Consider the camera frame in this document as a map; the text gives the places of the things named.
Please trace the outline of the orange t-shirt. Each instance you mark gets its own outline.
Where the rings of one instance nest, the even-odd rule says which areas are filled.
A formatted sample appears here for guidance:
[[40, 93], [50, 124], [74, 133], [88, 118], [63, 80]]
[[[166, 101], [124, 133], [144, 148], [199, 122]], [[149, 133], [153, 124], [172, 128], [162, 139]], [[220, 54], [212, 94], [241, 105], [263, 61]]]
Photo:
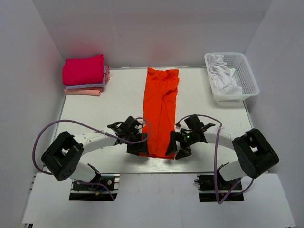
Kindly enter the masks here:
[[149, 134], [147, 141], [150, 157], [173, 159], [166, 155], [170, 133], [175, 130], [176, 97], [179, 71], [148, 68], [143, 98], [143, 117], [150, 123], [143, 128]]

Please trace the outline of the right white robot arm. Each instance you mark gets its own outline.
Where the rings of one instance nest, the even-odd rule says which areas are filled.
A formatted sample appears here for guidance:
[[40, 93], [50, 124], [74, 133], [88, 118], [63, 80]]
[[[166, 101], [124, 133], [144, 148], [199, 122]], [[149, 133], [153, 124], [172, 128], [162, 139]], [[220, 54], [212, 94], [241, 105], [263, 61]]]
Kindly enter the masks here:
[[193, 114], [182, 118], [188, 128], [171, 131], [166, 155], [172, 154], [177, 160], [189, 157], [192, 154], [190, 147], [200, 142], [214, 144], [215, 149], [223, 146], [234, 150], [237, 160], [215, 169], [214, 182], [219, 189], [224, 190], [231, 185], [232, 180], [245, 176], [256, 179], [279, 163], [278, 155], [258, 129], [253, 128], [233, 139], [221, 133], [221, 125], [216, 132], [208, 132], [214, 124], [204, 124], [200, 117], [200, 114]]

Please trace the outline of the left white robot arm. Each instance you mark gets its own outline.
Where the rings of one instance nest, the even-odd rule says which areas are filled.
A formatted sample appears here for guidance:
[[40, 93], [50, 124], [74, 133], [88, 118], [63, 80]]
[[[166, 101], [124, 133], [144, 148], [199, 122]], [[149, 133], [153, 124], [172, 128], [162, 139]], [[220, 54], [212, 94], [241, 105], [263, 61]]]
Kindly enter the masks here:
[[101, 173], [93, 165], [80, 162], [83, 155], [105, 147], [126, 144], [127, 151], [134, 155], [148, 154], [150, 133], [143, 127], [150, 127], [144, 118], [129, 116], [124, 122], [115, 122], [104, 129], [88, 128], [90, 133], [72, 135], [60, 133], [51, 143], [41, 161], [57, 181], [72, 179], [94, 190], [100, 185]]

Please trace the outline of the folded pink t-shirt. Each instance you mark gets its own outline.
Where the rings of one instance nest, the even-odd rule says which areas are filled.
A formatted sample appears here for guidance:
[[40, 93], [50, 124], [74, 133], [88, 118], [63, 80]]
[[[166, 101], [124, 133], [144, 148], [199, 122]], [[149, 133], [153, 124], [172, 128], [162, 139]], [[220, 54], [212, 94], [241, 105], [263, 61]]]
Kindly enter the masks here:
[[100, 96], [105, 87], [94, 87], [94, 88], [80, 88], [80, 89], [65, 89], [66, 94], [70, 95], [90, 95], [90, 96]]

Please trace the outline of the crumpled white t-shirt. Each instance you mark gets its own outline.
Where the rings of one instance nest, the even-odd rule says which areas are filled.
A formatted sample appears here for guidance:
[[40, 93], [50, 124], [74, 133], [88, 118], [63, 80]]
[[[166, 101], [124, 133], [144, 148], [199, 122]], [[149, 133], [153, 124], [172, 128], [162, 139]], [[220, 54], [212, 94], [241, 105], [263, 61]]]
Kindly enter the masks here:
[[223, 57], [223, 55], [210, 55], [207, 58], [215, 92], [218, 95], [240, 95], [243, 91], [242, 87], [238, 86], [233, 79], [236, 69], [228, 68]]

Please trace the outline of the white plastic basket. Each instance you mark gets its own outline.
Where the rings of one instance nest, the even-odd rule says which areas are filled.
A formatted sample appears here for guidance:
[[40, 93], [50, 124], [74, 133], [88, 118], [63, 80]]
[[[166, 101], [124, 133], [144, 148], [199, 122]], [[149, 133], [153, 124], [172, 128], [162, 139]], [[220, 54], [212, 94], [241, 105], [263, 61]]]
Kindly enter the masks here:
[[[207, 63], [207, 58], [210, 55], [223, 55], [223, 60], [227, 63], [228, 68], [236, 69], [236, 72], [233, 75], [233, 79], [235, 79], [238, 86], [242, 87], [242, 94], [240, 95], [218, 95], [215, 92], [215, 88], [213, 87], [210, 70]], [[213, 94], [213, 98], [215, 101], [236, 101], [236, 100], [246, 100], [251, 96], [256, 96], [259, 94], [259, 89], [254, 77], [254, 74], [251, 70], [251, 67], [247, 61], [247, 58], [242, 53], [236, 52], [215, 52], [215, 53], [207, 53], [204, 56], [207, 74], [209, 77], [209, 82]]]

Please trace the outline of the folded magenta t-shirt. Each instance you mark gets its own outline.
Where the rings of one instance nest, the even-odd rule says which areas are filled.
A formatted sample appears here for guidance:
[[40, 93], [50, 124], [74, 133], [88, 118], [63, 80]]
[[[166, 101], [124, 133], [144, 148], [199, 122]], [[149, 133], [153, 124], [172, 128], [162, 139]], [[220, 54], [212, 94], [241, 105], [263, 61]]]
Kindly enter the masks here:
[[62, 82], [65, 86], [102, 83], [103, 78], [104, 55], [67, 59], [62, 69]]

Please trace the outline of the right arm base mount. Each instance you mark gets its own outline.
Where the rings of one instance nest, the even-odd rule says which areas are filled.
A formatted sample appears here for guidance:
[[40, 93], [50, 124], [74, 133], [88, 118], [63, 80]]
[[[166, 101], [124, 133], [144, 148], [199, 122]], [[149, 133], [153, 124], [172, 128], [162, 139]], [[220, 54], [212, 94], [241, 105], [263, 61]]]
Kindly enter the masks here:
[[[194, 183], [198, 187], [199, 201], [200, 202], [217, 202], [214, 186], [214, 175], [198, 175], [194, 180]], [[225, 201], [244, 201], [244, 196], [241, 191], [243, 190], [241, 182], [238, 180], [232, 180], [225, 182], [221, 177], [218, 176], [218, 198], [222, 200], [230, 189], [237, 183], [234, 190], [228, 195]]]

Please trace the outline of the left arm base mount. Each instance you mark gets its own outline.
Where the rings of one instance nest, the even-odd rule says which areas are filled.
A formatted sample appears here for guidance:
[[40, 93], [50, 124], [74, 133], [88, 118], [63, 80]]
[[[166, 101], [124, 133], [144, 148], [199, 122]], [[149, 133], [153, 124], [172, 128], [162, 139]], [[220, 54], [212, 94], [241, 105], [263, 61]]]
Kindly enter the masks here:
[[119, 190], [119, 174], [102, 174], [99, 185], [82, 184], [76, 180], [72, 181], [69, 200], [70, 201], [114, 201]]

